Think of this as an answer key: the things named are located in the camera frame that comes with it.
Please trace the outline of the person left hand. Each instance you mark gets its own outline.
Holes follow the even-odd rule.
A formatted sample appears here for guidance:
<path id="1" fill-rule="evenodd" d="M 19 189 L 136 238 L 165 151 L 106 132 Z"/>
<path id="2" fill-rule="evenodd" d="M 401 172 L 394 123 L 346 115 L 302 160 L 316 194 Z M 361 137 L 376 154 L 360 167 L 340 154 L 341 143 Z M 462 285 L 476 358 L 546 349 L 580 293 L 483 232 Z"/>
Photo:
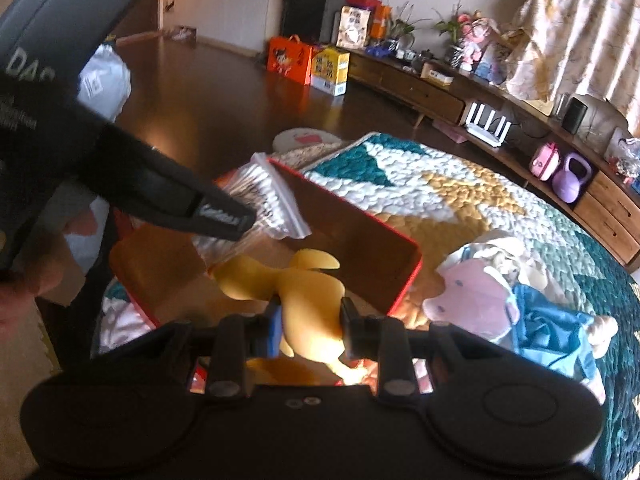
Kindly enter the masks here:
<path id="1" fill-rule="evenodd" d="M 67 222 L 63 233 L 52 238 L 43 250 L 29 259 L 24 270 L 1 284 L 1 339 L 11 336 L 37 297 L 62 283 L 65 272 L 75 264 L 66 235 L 96 234 L 98 222 L 91 208 Z"/>

